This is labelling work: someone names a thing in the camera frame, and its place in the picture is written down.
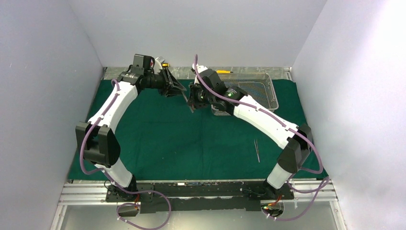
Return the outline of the steel tweezers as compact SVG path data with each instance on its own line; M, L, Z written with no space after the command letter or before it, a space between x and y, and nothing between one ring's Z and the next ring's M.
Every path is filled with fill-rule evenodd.
M259 146L258 146L258 140L257 139L254 140L254 146L255 146L255 151L256 151L258 163L260 163Z

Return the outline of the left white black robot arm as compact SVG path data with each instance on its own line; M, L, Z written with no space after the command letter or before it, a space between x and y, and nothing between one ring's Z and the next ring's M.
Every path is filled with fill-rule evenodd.
M115 136L116 128L129 105L144 89L156 89L165 97L185 95L186 88L162 68L130 65L112 80L113 91L99 111L87 122L79 122L75 128L79 149L79 165L82 172L91 175L102 172L111 184L128 194L138 192L135 176L120 159L121 147Z

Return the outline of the green surgical drape cloth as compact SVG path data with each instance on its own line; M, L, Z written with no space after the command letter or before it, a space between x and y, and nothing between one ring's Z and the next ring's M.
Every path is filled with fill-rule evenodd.
M191 112L182 96L153 89L129 105L115 136L137 180L265 179L282 151L239 118L216 116L210 108Z

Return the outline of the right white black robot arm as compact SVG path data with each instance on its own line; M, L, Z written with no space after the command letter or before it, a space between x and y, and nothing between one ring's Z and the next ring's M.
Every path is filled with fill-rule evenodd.
M227 87L218 73L205 66L192 69L196 77L189 85L187 104L191 110L211 105L219 111L242 119L272 139L282 152L266 179L266 184L280 189L296 174L312 151L311 129L297 126L270 112L245 90Z

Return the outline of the wire mesh instrument tray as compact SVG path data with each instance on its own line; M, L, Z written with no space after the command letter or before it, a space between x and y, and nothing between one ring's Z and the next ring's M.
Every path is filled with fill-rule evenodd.
M278 109L273 82L267 73L220 73L219 77L227 87L237 86L245 90L269 111Z

